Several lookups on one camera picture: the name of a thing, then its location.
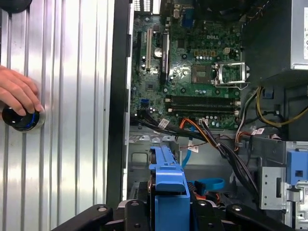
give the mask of black knob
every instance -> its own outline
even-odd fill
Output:
[[[21,13],[26,10],[32,0],[0,0],[0,8],[8,13]]]
[[[26,111],[25,116],[18,115],[11,107],[5,106],[2,111],[3,121],[17,131],[30,131],[34,127],[39,127],[44,122],[43,113],[35,111],[30,114]]]

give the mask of motherboard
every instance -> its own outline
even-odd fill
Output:
[[[211,129],[237,129],[241,91],[215,85],[215,68],[241,60],[241,24],[193,14],[193,7],[176,5],[171,17],[135,16],[130,111],[147,110],[173,124],[189,117]],[[223,82],[241,78],[238,65],[221,70]]]

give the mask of blue plastic bracket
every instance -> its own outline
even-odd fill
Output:
[[[151,164],[149,169],[156,176],[158,194],[155,196],[155,230],[189,231],[190,194],[184,170],[168,147],[151,147],[151,152],[156,156],[156,164]]]
[[[308,152],[287,152],[287,183],[296,185],[300,180],[308,180]]]

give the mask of side panel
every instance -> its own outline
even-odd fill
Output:
[[[46,110],[27,134],[0,123],[0,230],[48,231],[105,203],[114,0],[33,0],[2,12],[1,64]]]

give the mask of expansion slot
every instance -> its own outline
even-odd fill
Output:
[[[151,54],[152,54],[152,36],[153,29],[149,28],[146,33],[146,61],[145,68],[147,71],[151,69]]]
[[[165,84],[169,72],[169,51],[170,51],[170,35],[169,32],[163,33],[162,63],[160,73],[160,83]]]
[[[136,54],[136,74],[139,75],[140,71],[140,57],[141,57],[141,37],[142,32],[137,32],[137,54]]]

